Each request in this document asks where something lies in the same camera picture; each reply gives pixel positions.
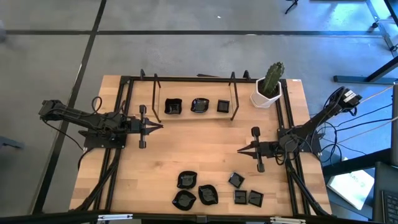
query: white pot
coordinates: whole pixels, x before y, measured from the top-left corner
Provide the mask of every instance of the white pot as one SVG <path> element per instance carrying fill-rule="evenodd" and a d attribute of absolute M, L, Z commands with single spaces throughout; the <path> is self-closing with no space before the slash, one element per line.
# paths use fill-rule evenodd
<path fill-rule="evenodd" d="M 256 81 L 256 89 L 253 91 L 253 93 L 250 96 L 251 103 L 256 107 L 256 108 L 268 108 L 270 107 L 271 104 L 273 104 L 276 100 L 279 99 L 279 97 L 282 95 L 282 88 L 280 85 L 280 82 L 278 82 L 278 95 L 272 97 L 271 99 L 266 98 L 263 96 L 261 93 L 259 93 L 258 86 L 259 86 L 259 81 L 265 79 L 260 78 L 259 80 Z"/>

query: black floor line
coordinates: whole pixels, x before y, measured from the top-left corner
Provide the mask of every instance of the black floor line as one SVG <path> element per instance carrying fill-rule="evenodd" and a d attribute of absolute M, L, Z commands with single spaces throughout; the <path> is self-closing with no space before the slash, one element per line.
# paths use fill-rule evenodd
<path fill-rule="evenodd" d="M 91 35 L 92 30 L 6 30 L 7 35 Z"/>
<path fill-rule="evenodd" d="M 90 58 L 91 50 L 93 48 L 94 40 L 96 37 L 96 31 L 98 30 L 98 26 L 100 25 L 101 18 L 104 13 L 105 5 L 106 5 L 106 0 L 101 0 L 101 4 L 99 5 L 99 9 L 98 9 L 98 13 L 97 13 L 97 16 L 96 16 L 96 19 L 94 22 L 94 26 L 93 26 L 93 29 L 91 30 L 91 35 L 90 35 L 90 38 L 88 39 L 88 43 L 86 46 L 85 53 L 83 55 L 83 59 L 81 60 L 80 69 L 78 71 L 75 84 L 73 85 L 72 92 L 71 92 L 71 95 L 70 95 L 68 103 L 67 103 L 68 107 L 73 108 L 75 106 L 77 95 L 79 93 L 79 89 L 80 89 L 80 86 L 81 86 L 81 83 L 83 81 L 83 77 L 84 77 L 84 74 L 86 71 L 88 59 Z M 62 121 L 61 125 L 60 125 L 60 130 L 63 131 L 64 133 L 66 133 L 68 130 L 68 125 L 69 125 L 68 122 Z M 47 197 L 47 192 L 49 191 L 49 188 L 50 188 L 50 184 L 51 184 L 54 172 L 55 172 L 55 168 L 57 166 L 58 158 L 61 153 L 64 139 L 65 139 L 65 135 L 60 134 L 60 133 L 57 135 L 57 137 L 55 139 L 53 148 L 51 150 L 51 157 L 50 157 L 49 165 L 47 166 L 47 169 L 45 171 L 45 175 L 44 175 L 42 184 L 40 186 L 37 200 L 34 203 L 33 212 L 32 212 L 33 214 L 41 213 L 43 210 L 45 199 Z"/>
<path fill-rule="evenodd" d="M 7 30 L 7 35 L 308 35 L 382 36 L 380 31 L 285 31 L 285 30 Z"/>

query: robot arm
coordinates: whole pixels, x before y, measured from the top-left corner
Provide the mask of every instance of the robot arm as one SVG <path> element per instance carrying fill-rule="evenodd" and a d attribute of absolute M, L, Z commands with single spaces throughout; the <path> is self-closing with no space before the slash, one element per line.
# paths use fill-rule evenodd
<path fill-rule="evenodd" d="M 308 136 L 314 135 L 319 125 L 323 124 L 331 117 L 345 112 L 356 114 L 352 113 L 351 110 L 356 109 L 361 98 L 362 96 L 355 94 L 345 87 L 341 87 L 332 93 L 328 99 L 329 103 L 325 105 L 321 112 L 316 114 L 304 125 L 296 126 L 286 131 L 285 134 L 279 136 L 279 140 L 276 142 L 260 142 L 260 130 L 258 127 L 253 127 L 251 134 L 254 141 L 252 141 L 250 145 L 239 149 L 238 153 L 249 155 L 253 159 L 257 159 L 257 171 L 264 172 L 264 164 L 259 157 L 275 157 L 277 151 L 285 153 L 285 156 L 288 152 L 294 152 Z M 245 152 L 245 150 L 252 148 L 255 148 L 256 151 Z"/>
<path fill-rule="evenodd" d="M 140 134 L 139 147 L 143 149 L 146 147 L 144 136 L 163 128 L 163 125 L 153 123 L 145 117 L 146 107 L 144 105 L 140 105 L 141 118 L 137 119 L 135 116 L 129 117 L 118 112 L 87 113 L 69 108 L 59 100 L 44 100 L 42 104 L 39 111 L 41 120 L 45 122 L 68 121 L 88 128 L 88 131 L 79 131 L 86 137 L 85 147 L 124 147 L 127 134 Z"/>

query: wooden table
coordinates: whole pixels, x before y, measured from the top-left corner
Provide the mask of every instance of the wooden table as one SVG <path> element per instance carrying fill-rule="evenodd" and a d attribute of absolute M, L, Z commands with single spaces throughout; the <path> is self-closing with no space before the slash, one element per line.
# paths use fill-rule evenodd
<path fill-rule="evenodd" d="M 113 111 L 118 92 L 120 76 L 106 75 L 103 78 L 99 96 L 103 99 L 100 113 Z M 180 94 L 178 87 L 215 86 L 209 82 L 161 82 L 162 88 L 175 87 L 175 97 Z M 275 159 L 263 159 L 266 171 L 258 173 L 256 160 L 236 153 L 246 146 L 251 137 L 251 128 L 259 126 L 261 139 L 276 141 L 279 127 L 275 105 L 262 110 L 253 107 L 249 96 L 254 83 L 237 83 L 239 110 L 233 121 L 225 119 L 173 120 L 163 121 L 163 129 L 146 137 L 147 148 L 138 148 L 138 134 L 127 137 L 126 148 L 122 150 L 116 186 L 112 201 L 112 212 L 206 214 L 206 215 L 257 215 L 290 216 L 289 189 L 286 170 L 278 166 Z M 287 80 L 290 102 L 296 125 L 309 119 L 307 103 L 300 80 Z M 153 82 L 134 82 L 129 115 L 139 114 L 138 106 L 151 108 Z M 284 100 L 281 99 L 284 121 L 287 126 Z M 147 116 L 156 122 L 153 112 Z M 104 149 L 94 149 L 81 162 L 70 208 L 76 208 L 93 190 L 100 176 Z M 317 158 L 301 153 L 305 183 L 322 208 L 331 213 L 328 195 Z M 177 177 L 184 170 L 198 173 L 197 184 L 190 191 L 197 196 L 192 209 L 184 212 L 172 205 L 179 191 Z M 228 183 L 232 172 L 246 180 L 241 190 L 255 190 L 264 194 L 262 207 L 235 205 L 235 188 Z M 198 197 L 198 186 L 211 184 L 218 191 L 217 205 L 204 205 Z M 108 186 L 103 190 L 100 208 L 104 208 Z M 303 213 L 300 191 L 296 186 L 299 212 Z"/>

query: concrete floor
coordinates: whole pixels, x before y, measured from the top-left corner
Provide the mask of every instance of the concrete floor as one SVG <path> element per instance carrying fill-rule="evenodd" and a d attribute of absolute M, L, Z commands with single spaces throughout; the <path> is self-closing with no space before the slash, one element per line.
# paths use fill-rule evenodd
<path fill-rule="evenodd" d="M 372 0 L 385 15 L 383 0 Z M 91 30 L 99 0 L 0 0 L 0 20 L 7 29 Z M 373 23 L 365 2 L 301 0 L 284 15 L 287 1 L 238 0 L 113 0 L 108 1 L 100 30 L 368 30 Z M 394 40 L 396 26 L 390 27 Z M 37 115 L 44 99 L 67 102 L 78 72 L 88 36 L 9 35 L 0 44 L 0 136 L 26 144 L 25 149 L 4 147 L 0 151 L 0 217 L 29 213 L 32 198 L 46 165 L 56 132 Z M 270 64 L 284 62 L 285 78 L 303 80 L 310 113 L 318 112 L 328 95 L 340 84 L 333 75 L 367 76 L 392 59 L 381 37 L 158 35 L 97 36 L 75 107 L 90 110 L 103 75 L 195 76 L 197 73 L 228 77 L 249 70 L 254 78 L 264 76 Z M 389 74 L 398 77 L 397 72 Z M 363 97 L 385 86 L 346 85 Z M 391 91 L 358 107 L 363 114 L 391 103 Z M 347 126 L 391 117 L 387 108 Z M 348 114 L 331 119 L 338 124 Z M 339 139 L 365 128 L 339 133 Z M 344 142 L 365 153 L 389 147 L 390 126 Z M 83 143 L 70 125 L 68 134 Z M 343 156 L 360 156 L 342 149 Z M 65 139 L 44 211 L 68 209 L 81 151 Z M 340 208 L 333 206 L 333 212 Z"/>

